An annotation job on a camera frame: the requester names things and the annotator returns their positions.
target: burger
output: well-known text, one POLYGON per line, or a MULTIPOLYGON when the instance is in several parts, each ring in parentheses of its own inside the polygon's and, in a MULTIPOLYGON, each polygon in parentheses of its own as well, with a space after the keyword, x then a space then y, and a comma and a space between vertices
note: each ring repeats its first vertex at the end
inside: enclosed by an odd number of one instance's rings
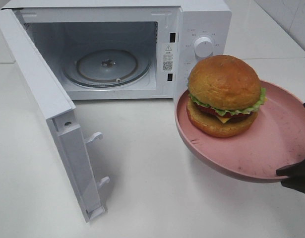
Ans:
POLYGON ((188 90, 189 120, 215 137, 230 137, 248 130, 266 95, 255 70, 226 55, 199 61, 189 75, 188 90))

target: microwave door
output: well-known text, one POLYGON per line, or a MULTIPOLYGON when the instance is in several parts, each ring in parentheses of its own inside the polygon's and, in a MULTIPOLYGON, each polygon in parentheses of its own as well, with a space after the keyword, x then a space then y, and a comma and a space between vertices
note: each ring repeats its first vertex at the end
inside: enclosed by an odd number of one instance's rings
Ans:
POLYGON ((0 31, 13 54, 28 92, 35 99, 58 149, 85 220, 103 213, 98 189, 108 177, 95 182, 87 144, 100 132, 83 137, 74 115, 75 105, 11 10, 0 11, 0 31))

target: plate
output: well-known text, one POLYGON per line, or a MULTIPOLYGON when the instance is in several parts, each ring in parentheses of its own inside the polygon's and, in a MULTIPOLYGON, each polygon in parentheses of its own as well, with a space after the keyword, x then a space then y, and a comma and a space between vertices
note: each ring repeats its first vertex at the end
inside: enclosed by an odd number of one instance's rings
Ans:
POLYGON ((188 92, 176 105, 179 134, 189 150, 207 165, 228 176, 274 182, 285 177, 276 169, 305 158, 305 107, 288 91, 262 81, 267 102, 260 107, 253 125, 243 134, 216 138, 191 124, 187 117, 188 92))

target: bottom bun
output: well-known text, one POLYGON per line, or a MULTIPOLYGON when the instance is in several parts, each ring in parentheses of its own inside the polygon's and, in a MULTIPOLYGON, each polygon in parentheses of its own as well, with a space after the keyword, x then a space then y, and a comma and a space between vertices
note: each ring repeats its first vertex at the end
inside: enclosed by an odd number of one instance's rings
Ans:
POLYGON ((189 99, 187 103, 186 110, 188 118, 194 126, 209 135, 221 138, 238 135, 245 132, 250 128, 258 116, 258 113, 254 112, 244 120, 238 122, 228 121, 226 123, 221 123, 215 116, 207 115, 197 109, 191 99, 189 99))

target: microwave control dial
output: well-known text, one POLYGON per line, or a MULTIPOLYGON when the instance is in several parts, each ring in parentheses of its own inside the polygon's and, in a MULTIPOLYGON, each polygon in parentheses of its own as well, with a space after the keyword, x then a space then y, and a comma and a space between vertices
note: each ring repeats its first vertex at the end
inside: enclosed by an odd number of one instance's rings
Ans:
POLYGON ((202 36, 194 41, 195 54, 200 58, 205 58, 213 53, 213 40, 208 36, 202 36))

